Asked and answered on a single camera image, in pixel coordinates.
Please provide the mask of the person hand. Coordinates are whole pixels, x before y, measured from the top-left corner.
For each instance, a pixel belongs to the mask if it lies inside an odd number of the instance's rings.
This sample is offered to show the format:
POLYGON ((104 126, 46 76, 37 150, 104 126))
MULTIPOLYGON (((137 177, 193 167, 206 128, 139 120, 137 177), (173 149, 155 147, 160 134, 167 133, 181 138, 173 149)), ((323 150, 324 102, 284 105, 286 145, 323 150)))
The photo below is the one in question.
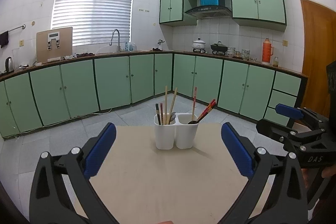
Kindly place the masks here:
MULTIPOLYGON (((305 188, 309 188, 310 187, 310 184, 311 184, 311 178, 310 178, 310 173, 311 171, 309 171, 308 169, 306 168, 303 168, 302 170, 302 175, 303 175, 303 180, 304 180, 304 183, 305 183, 305 188)), ((322 178, 329 178, 329 177, 332 177, 336 174, 336 165, 332 165, 332 166, 328 166, 326 167, 323 171, 322 171, 322 178)))

